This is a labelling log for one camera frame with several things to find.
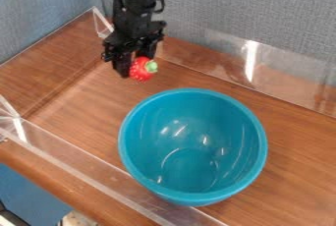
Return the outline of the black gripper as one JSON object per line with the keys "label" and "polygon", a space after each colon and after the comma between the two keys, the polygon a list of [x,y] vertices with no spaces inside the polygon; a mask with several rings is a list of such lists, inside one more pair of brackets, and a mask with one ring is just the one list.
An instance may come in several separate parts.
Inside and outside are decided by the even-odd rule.
{"label": "black gripper", "polygon": [[128,10],[116,10],[112,21],[113,33],[104,39],[101,58],[113,63],[113,69],[123,78],[129,75],[131,53],[137,57],[155,58],[157,43],[164,38],[165,21],[153,21],[157,11],[136,15]]}

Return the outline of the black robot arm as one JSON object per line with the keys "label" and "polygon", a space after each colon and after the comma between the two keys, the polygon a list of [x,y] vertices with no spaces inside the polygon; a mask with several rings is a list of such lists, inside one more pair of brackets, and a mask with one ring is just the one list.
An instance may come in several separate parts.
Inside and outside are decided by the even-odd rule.
{"label": "black robot arm", "polygon": [[129,77],[132,54],[149,60],[155,57],[167,22],[153,21],[152,15],[160,14],[164,7],[165,0],[113,0],[115,31],[104,39],[101,58],[123,78]]}

